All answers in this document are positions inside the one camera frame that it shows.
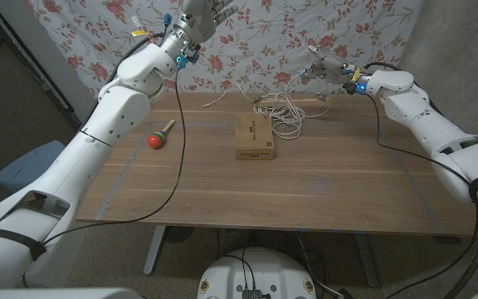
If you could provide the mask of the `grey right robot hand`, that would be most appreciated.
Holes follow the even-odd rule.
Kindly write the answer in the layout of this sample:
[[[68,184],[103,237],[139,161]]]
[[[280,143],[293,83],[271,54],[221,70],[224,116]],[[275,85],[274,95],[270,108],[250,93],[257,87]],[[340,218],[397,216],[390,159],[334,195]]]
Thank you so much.
[[[344,84],[351,80],[356,71],[355,66],[335,56],[328,56],[317,47],[308,46],[308,50],[316,61],[299,72],[302,78],[315,76],[334,84]]]

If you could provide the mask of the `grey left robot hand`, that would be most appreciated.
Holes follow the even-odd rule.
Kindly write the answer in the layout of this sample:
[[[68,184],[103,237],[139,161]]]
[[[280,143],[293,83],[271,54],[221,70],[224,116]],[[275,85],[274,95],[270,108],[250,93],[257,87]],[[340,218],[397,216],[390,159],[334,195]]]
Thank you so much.
[[[173,24],[174,36],[183,44],[201,44],[216,32],[217,27],[236,13],[232,0],[184,0],[181,17]]]

